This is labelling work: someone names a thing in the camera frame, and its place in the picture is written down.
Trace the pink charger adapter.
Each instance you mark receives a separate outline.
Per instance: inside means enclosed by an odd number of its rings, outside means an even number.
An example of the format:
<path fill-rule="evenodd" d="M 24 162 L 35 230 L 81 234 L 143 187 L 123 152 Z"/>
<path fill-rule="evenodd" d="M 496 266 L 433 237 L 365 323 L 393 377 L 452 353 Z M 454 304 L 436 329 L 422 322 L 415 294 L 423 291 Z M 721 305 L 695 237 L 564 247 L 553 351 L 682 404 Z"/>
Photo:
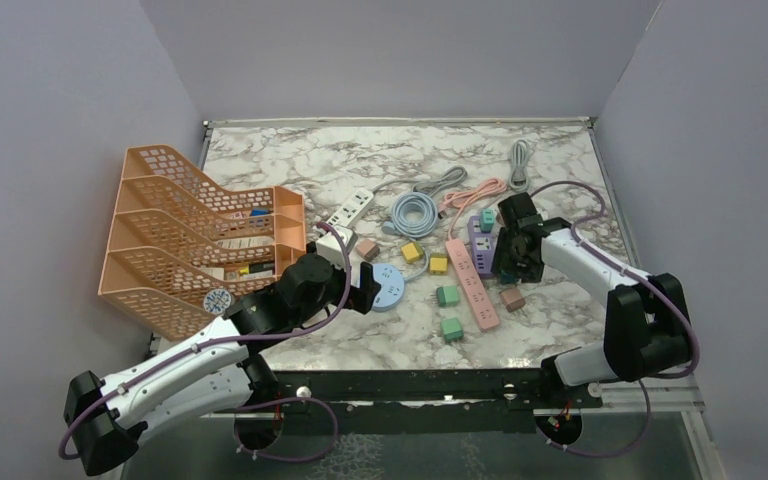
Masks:
<path fill-rule="evenodd" d="M 500 301 L 507 312 L 521 310 L 526 301 L 518 288 L 508 288 L 502 290 L 499 294 Z"/>

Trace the teal charger adapter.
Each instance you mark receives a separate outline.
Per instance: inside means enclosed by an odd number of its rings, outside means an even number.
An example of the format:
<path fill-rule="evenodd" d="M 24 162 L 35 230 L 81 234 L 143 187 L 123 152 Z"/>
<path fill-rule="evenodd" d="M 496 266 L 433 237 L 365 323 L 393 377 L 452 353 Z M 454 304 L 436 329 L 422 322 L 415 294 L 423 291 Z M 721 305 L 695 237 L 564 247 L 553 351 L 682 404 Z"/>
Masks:
<path fill-rule="evenodd" d="M 496 215 L 490 208 L 483 209 L 479 217 L 479 229 L 482 233 L 489 234 L 495 225 Z"/>

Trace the green charger adapter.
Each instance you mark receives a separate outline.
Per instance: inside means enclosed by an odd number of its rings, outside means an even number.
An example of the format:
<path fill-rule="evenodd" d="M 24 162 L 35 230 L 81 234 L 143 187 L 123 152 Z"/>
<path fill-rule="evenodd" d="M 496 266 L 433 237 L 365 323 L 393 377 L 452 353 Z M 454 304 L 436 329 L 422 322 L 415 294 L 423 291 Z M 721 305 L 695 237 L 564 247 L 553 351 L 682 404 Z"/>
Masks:
<path fill-rule="evenodd" d="M 456 317 L 444 318 L 440 322 L 441 335 L 446 343 L 460 341 L 464 338 L 461 322 Z"/>

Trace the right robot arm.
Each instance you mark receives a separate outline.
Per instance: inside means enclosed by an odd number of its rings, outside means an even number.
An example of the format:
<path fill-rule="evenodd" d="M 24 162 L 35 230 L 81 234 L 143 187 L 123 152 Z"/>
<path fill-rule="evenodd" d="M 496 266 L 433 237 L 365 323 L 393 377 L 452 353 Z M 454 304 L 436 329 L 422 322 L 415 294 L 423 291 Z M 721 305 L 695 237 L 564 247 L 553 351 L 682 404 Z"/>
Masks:
<path fill-rule="evenodd" d="M 576 395 L 577 386 L 592 382 L 682 378 L 696 370 L 699 342 L 675 276 L 652 275 L 607 254 L 585 240 L 576 223 L 543 217 L 527 192 L 502 200 L 498 210 L 495 276 L 536 284 L 552 268 L 606 313 L 602 341 L 542 360 L 536 384 L 545 404 L 560 407 Z"/>

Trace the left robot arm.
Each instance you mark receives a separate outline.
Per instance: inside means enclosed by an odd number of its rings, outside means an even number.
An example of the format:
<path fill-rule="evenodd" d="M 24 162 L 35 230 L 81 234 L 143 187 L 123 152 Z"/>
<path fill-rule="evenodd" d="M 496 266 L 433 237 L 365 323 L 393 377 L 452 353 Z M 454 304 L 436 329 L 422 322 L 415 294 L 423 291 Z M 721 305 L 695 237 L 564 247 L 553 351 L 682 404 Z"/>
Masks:
<path fill-rule="evenodd" d="M 367 314 L 381 290 L 373 264 L 361 262 L 352 283 L 349 250 L 338 229 L 341 262 L 311 247 L 279 280 L 244 294 L 191 337 L 140 364 L 104 377 L 92 371 L 69 383 L 58 456 L 88 476 L 129 460 L 143 441 L 184 420 L 245 405 L 278 403 L 277 380 L 261 353 L 316 332 L 344 310 Z"/>

